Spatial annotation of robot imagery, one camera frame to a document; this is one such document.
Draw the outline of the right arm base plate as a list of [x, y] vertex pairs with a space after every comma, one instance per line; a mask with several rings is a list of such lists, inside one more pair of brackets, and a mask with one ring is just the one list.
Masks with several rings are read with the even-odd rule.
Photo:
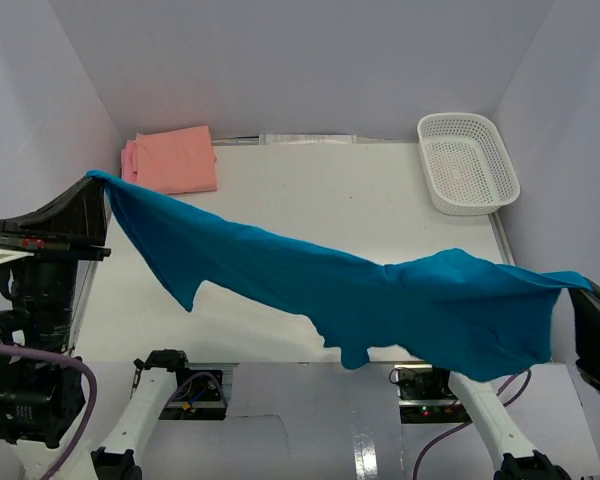
[[449, 388], [450, 372], [428, 364], [399, 364], [389, 373], [397, 389], [400, 420], [409, 424], [455, 424], [469, 420]]

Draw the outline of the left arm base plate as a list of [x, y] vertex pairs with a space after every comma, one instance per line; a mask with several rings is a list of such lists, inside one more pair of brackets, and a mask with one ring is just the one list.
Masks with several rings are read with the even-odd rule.
[[177, 394], [160, 420], [223, 421], [231, 394], [230, 370], [182, 368], [176, 372]]

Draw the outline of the blue t shirt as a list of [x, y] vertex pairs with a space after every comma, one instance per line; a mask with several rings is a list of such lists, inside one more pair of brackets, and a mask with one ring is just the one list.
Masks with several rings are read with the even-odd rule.
[[548, 361], [552, 313], [574, 271], [537, 273], [461, 249], [399, 264], [226, 220], [99, 170], [113, 214], [161, 286], [186, 311], [204, 282], [306, 316], [354, 370], [372, 347], [400, 346], [479, 382]]

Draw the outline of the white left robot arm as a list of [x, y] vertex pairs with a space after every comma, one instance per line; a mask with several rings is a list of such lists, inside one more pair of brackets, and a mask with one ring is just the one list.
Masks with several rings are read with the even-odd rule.
[[141, 457], [171, 399], [191, 374], [178, 350], [137, 361], [131, 399], [98, 447], [84, 439], [97, 381], [72, 355], [79, 264], [100, 262], [105, 245], [105, 183], [86, 177], [40, 209], [0, 219], [0, 439], [30, 479], [139, 479]]

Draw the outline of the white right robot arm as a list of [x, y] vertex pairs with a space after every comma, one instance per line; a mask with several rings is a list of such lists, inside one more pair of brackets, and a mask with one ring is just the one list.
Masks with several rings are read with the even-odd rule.
[[[576, 367], [581, 378], [600, 394], [600, 286], [569, 291], [574, 310]], [[496, 479], [567, 479], [567, 472], [525, 437], [491, 385], [468, 379], [457, 364], [431, 374], [433, 390], [457, 397], [475, 425], [494, 465]]]

